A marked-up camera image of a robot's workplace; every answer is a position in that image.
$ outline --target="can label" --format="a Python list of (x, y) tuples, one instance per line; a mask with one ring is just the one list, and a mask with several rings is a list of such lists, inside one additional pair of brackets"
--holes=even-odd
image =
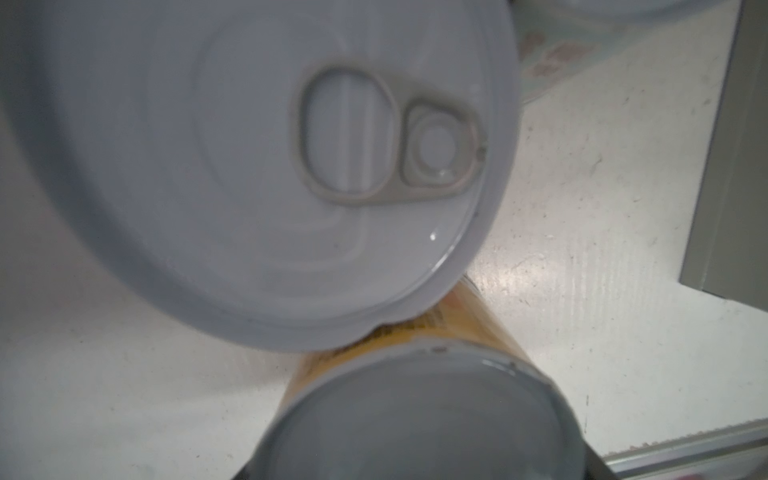
[(323, 374), (356, 357), (425, 337), (457, 339), (487, 346), (531, 363), (485, 305), (471, 280), (464, 277), (437, 305), (394, 325), (384, 325), (351, 345), (307, 354), (286, 389), (280, 406)]

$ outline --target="yellow label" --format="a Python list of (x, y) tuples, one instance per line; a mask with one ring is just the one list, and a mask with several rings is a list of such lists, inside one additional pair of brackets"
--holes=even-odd
[(475, 286), (465, 277), (437, 305), (415, 319), (380, 326), (366, 338), (339, 349), (306, 355), (288, 384), (280, 405), (287, 403), (324, 373), (351, 359), (430, 336), (477, 343), (530, 362), (517, 342), (488, 310)]

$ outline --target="can lid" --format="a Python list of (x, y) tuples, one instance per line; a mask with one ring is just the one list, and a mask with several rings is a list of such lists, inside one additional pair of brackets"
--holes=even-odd
[(618, 23), (670, 22), (722, 0), (543, 0), (566, 12)]
[(584, 442), (563, 398), (487, 354), (398, 346), (337, 367), (284, 407), (243, 471), (269, 480), (581, 480)]
[(16, 3), (2, 76), (31, 162), (186, 323), (339, 346), (430, 307), (490, 228), (519, 115), (502, 0)]

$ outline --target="scratched white surface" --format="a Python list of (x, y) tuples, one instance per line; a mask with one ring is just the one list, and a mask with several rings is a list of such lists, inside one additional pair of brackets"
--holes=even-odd
[[(768, 314), (677, 283), (736, 10), (662, 28), (530, 105), (471, 270), (600, 453), (768, 416)], [(229, 478), (296, 357), (126, 290), (0, 131), (0, 478)]]

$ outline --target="metal pull tab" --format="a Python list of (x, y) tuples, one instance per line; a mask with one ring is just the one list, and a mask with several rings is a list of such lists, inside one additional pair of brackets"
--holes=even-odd
[[(395, 118), (394, 161), (386, 179), (365, 192), (344, 192), (324, 184), (307, 152), (306, 109), (312, 89), (332, 73), (362, 75), (383, 92)], [(293, 163), (303, 183), (331, 203), (359, 206), (449, 197), (466, 189), (482, 168), (486, 137), (479, 116), (464, 101), (420, 81), (363, 61), (342, 58), (312, 70), (299, 86), (291, 110)], [(435, 167), (422, 157), (422, 142), (435, 130), (448, 132), (455, 146), (449, 163)]]

